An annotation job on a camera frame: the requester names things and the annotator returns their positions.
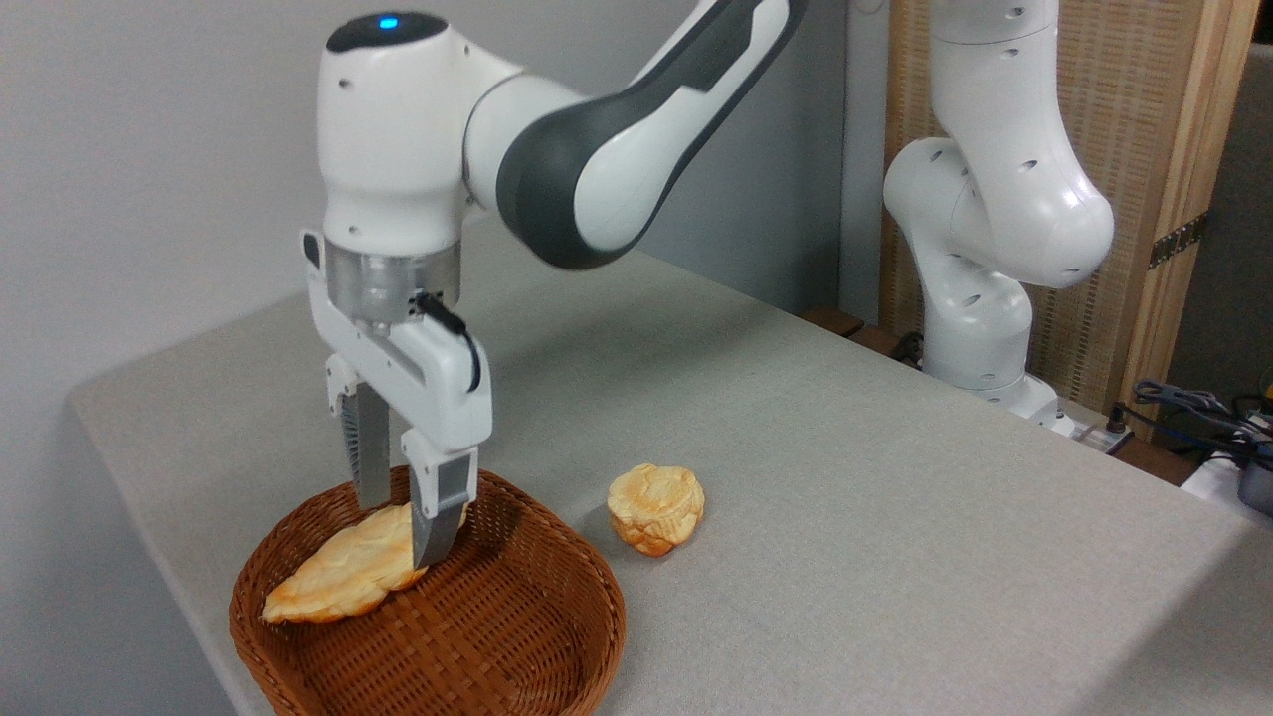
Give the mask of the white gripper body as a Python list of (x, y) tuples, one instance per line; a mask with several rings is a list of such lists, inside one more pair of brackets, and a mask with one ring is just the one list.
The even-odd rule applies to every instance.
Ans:
[(321, 338), (406, 420), (446, 452), (491, 434), (489, 362), (458, 319), (462, 254), (359, 254), (300, 233)]

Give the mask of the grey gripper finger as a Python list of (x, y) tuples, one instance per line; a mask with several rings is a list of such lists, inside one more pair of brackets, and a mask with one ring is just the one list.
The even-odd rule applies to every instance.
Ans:
[(410, 469), (412, 567), (426, 568), (449, 553), (463, 508), (477, 498), (477, 446), (446, 452), (412, 428), (401, 448)]
[(358, 505), (373, 510), (391, 497), (388, 404), (336, 353), (325, 363), (325, 373), (330, 412), (341, 426)]

